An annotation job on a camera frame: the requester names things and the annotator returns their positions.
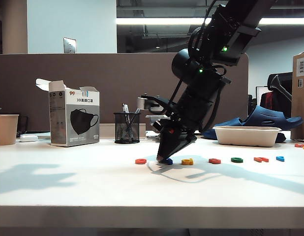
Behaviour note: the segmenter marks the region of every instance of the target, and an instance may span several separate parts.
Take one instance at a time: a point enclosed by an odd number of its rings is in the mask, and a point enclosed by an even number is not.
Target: blue slipper
[[[242,121],[240,118],[216,124],[215,126],[260,126],[260,127],[277,127],[282,130],[290,130],[303,123],[301,117],[285,118],[283,112],[272,111],[261,106],[256,106],[248,118]],[[209,129],[201,133],[207,139],[217,140],[215,130]],[[282,133],[278,133],[276,143],[282,143],[285,140]]]
[[[290,130],[303,123],[301,117],[285,118],[283,112],[272,111],[256,106],[249,117],[243,121],[243,126],[277,127]]]

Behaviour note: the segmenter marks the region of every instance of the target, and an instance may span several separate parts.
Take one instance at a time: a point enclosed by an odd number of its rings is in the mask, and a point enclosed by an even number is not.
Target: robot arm
[[[163,161],[197,139],[194,132],[203,131],[202,120],[213,104],[213,114],[217,110],[219,95],[229,84],[223,65],[237,65],[241,54],[246,51],[250,40],[259,33],[257,25],[263,14],[276,0],[229,0],[227,5],[219,5],[212,20],[205,28],[195,30],[189,39],[188,49],[178,52],[172,62],[172,71],[187,88],[177,103],[170,100],[142,95],[163,107],[161,114],[171,119],[161,119],[153,125],[160,131],[160,145],[157,160]],[[210,118],[204,129],[213,121]]]

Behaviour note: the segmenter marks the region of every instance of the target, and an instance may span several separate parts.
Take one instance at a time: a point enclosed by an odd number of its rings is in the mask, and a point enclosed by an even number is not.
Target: gray partition wall
[[[170,98],[177,82],[171,63],[175,53],[143,54],[20,54],[0,55],[0,107],[3,113],[29,117],[28,130],[49,130],[48,93],[35,86],[36,78],[63,80],[73,89],[96,87],[100,92],[100,122],[113,123],[114,112],[127,103],[136,110],[143,93]],[[222,92],[215,123],[247,116],[248,57],[227,67],[232,80]],[[182,94],[183,85],[174,101]],[[141,122],[149,112],[142,112]]]

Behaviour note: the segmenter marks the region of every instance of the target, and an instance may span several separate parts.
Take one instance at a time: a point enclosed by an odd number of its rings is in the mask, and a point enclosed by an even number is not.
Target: wall
[[[64,80],[70,88],[94,86],[100,92],[101,123],[113,123],[114,112],[137,108],[143,93],[170,98],[178,79],[171,64],[176,53],[131,54],[28,54],[0,55],[0,107],[3,113],[29,117],[28,130],[49,130],[48,93],[35,86],[36,78]],[[227,67],[233,79],[221,93],[214,123],[247,117],[248,57]],[[181,96],[185,84],[174,101]],[[140,121],[149,124],[142,111]]]
[[[256,97],[256,86],[267,85],[268,76],[292,71],[293,56],[304,52],[304,37],[251,46],[248,94]]]
[[[27,1],[4,0],[2,11],[2,53],[28,52]]]
[[[28,53],[63,53],[63,38],[77,53],[116,53],[116,1],[28,0]]]

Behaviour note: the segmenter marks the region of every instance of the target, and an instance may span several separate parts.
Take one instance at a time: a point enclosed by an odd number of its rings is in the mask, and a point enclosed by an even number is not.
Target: blue block
[[[173,160],[171,158],[167,158],[166,160],[163,160],[162,163],[165,163],[170,166],[173,164]]]
[[[284,156],[277,156],[276,159],[277,159],[278,161],[284,161]]]

